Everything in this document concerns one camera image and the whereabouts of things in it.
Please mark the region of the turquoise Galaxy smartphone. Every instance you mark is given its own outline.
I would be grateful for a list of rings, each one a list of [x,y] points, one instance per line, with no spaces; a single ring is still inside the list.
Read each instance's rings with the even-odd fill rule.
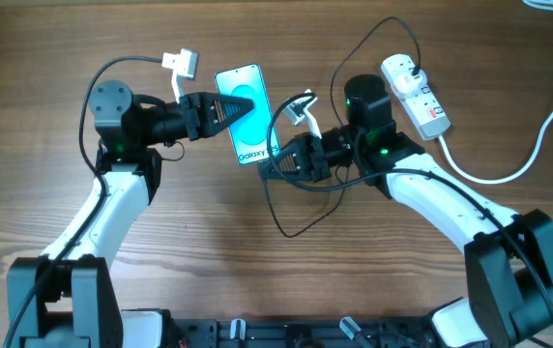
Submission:
[[[268,157],[268,126],[273,113],[259,65],[217,72],[215,83],[221,94],[253,102],[253,109],[229,127],[237,162],[247,165],[265,160]]]

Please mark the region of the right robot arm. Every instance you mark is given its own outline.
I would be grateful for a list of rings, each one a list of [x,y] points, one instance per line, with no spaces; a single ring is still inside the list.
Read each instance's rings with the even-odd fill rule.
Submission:
[[[345,125],[295,136],[259,163],[263,180],[308,191],[341,166],[429,221],[462,253],[468,294],[432,312],[423,347],[512,347],[553,328],[553,220],[498,205],[444,171],[396,128],[384,80],[345,85]]]

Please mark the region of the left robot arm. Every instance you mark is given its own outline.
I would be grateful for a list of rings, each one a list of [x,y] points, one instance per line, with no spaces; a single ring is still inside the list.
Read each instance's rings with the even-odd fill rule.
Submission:
[[[88,95],[101,138],[94,186],[63,234],[7,274],[7,347],[167,347],[185,336],[167,309],[123,310],[110,268],[160,186],[159,143],[209,138],[253,109],[250,99],[191,93],[175,102],[109,80]]]

